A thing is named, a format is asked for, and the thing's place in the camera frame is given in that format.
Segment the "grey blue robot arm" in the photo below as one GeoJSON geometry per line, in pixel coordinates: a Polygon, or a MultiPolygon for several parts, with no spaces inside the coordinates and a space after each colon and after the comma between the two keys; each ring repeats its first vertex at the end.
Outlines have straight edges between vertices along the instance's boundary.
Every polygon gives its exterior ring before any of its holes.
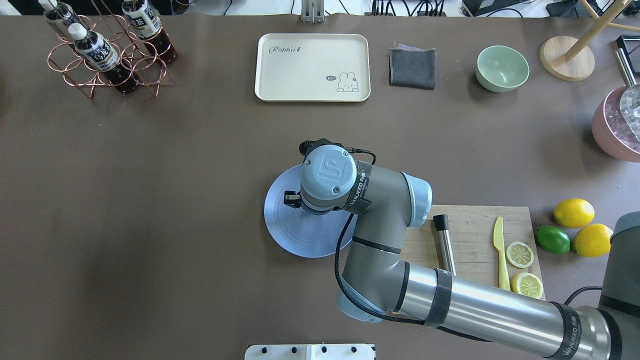
{"type": "Polygon", "coordinates": [[[345,298],[366,317],[437,328],[496,342],[549,360],[639,358],[639,213],[620,217],[596,307],[576,309],[480,284],[445,269],[400,259],[409,227],[425,223],[428,182],[352,157],[354,148],[320,139],[299,146],[301,189],[284,204],[314,215],[345,210],[358,217],[344,273],[345,298]]]}

